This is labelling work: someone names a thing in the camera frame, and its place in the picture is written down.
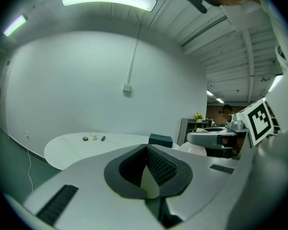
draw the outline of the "ceiling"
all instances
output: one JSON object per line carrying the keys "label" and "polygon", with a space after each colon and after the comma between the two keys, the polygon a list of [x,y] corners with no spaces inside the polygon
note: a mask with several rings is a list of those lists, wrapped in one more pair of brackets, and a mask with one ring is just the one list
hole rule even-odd
{"label": "ceiling", "polygon": [[157,0],[152,12],[112,3],[84,3],[64,7],[61,0],[22,0],[16,3],[1,32],[24,13],[28,20],[8,38],[0,32],[0,57],[15,48],[24,34],[59,21],[84,17],[140,23],[178,44],[183,53],[199,59],[207,70],[208,104],[249,105],[263,98],[276,74],[274,36],[261,6],[212,7],[201,14],[187,0]]}

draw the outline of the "floor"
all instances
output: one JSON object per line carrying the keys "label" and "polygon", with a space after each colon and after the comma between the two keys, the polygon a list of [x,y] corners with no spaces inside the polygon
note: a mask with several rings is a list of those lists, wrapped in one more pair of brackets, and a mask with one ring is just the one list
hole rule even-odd
{"label": "floor", "polygon": [[[30,158],[30,176],[34,189],[60,172],[33,156]],[[0,129],[0,189],[19,203],[23,203],[32,192],[28,176],[29,167],[28,154],[10,141]]]}

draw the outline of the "round table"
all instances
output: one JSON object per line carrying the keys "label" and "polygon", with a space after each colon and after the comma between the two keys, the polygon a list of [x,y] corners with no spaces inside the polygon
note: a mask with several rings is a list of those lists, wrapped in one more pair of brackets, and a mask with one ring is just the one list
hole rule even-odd
{"label": "round table", "polygon": [[[148,136],[115,133],[75,133],[59,136],[51,140],[45,147],[46,161],[53,167],[64,170],[79,160],[110,152],[124,147],[148,144]],[[179,146],[173,143],[172,149]]]}

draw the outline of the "dark green box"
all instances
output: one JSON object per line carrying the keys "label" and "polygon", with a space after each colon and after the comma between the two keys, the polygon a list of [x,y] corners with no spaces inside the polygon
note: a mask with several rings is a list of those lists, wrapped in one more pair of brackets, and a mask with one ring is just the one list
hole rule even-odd
{"label": "dark green box", "polygon": [[162,136],[156,134],[150,134],[148,144],[151,145],[160,145],[167,148],[173,147],[173,140],[170,136]]}

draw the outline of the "black slot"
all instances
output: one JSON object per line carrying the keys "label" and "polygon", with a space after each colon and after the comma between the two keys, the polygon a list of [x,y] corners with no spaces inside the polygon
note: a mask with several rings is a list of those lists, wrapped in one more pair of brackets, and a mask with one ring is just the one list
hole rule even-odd
{"label": "black slot", "polygon": [[64,185],[36,216],[45,223],[53,226],[77,190],[78,188],[75,186]]}
{"label": "black slot", "polygon": [[213,164],[210,166],[210,169],[216,170],[216,171],[221,171],[227,174],[233,174],[234,170],[233,168],[230,167],[225,167],[217,164]]}

